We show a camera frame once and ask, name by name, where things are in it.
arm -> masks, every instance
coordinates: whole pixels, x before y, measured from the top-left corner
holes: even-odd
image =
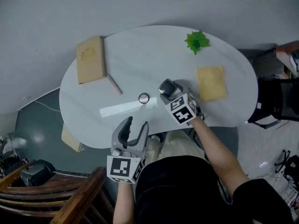
[[[236,157],[221,143],[200,117],[193,119],[190,123],[195,129],[214,171],[232,197],[237,187],[250,179],[242,171]]]
[[[132,185],[120,182],[118,185],[113,224],[133,224],[134,206],[135,201]]]

white wall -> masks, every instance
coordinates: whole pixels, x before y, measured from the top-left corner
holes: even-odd
[[[0,0],[0,113],[59,87],[90,36],[170,24],[255,48],[299,39],[298,10],[299,0]]]
[[[17,118],[18,111],[0,115],[0,136],[14,131]]]

black chair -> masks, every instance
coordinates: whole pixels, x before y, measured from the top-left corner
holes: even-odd
[[[299,157],[297,155],[294,155],[287,160],[284,177],[287,181],[294,181],[294,188],[299,191]]]
[[[270,115],[277,120],[266,125],[257,123]],[[299,78],[259,79],[256,109],[248,122],[267,129],[277,125],[281,120],[299,122]]]
[[[286,163],[288,162],[289,158],[290,158],[290,150],[285,151],[283,150],[282,153],[284,154],[284,159],[281,163],[275,163],[274,166],[280,166],[279,170],[275,171],[275,173],[279,173],[280,170],[286,165]]]

black device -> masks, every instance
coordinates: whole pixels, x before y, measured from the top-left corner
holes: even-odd
[[[164,94],[166,97],[170,97],[176,91],[177,87],[170,79],[166,79],[158,89],[161,94]]]
[[[45,160],[38,160],[20,173],[21,179],[27,187],[45,184],[55,173],[53,165]]]

black shirt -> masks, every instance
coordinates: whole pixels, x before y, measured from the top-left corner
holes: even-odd
[[[227,204],[211,165],[192,156],[169,157],[146,166],[136,187],[135,222],[293,223],[291,211],[264,179],[238,187]]]

